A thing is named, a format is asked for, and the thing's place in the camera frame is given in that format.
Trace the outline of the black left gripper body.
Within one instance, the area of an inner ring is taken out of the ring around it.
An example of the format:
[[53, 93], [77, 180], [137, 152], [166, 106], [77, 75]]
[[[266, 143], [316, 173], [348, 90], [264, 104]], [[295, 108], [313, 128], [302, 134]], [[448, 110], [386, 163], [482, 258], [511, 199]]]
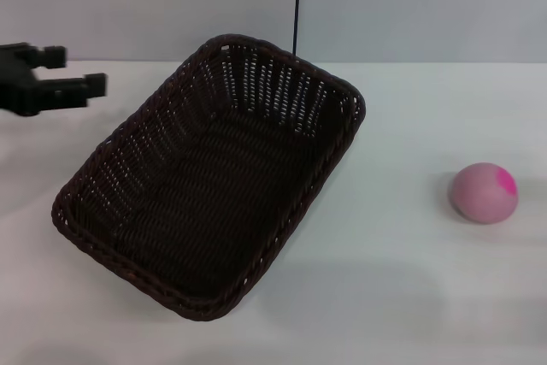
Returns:
[[34, 102], [37, 58], [38, 49], [30, 44], [0, 45], [0, 109], [22, 117], [39, 113]]

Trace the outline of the dark brown woven basket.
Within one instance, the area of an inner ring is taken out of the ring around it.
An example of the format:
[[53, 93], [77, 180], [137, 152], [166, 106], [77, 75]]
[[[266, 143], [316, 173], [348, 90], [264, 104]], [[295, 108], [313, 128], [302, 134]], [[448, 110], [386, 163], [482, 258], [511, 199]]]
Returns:
[[347, 81], [264, 40], [214, 37], [91, 153], [53, 224], [165, 308], [221, 318], [268, 271], [365, 114]]

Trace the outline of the pink ball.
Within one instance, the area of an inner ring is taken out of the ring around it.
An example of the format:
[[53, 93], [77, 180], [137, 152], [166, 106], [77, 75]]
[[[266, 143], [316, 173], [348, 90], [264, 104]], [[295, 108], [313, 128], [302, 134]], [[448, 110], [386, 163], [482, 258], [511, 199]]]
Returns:
[[495, 224], [507, 220], [519, 203], [513, 175], [494, 163], [479, 162], [459, 171], [450, 183], [451, 205], [464, 218]]

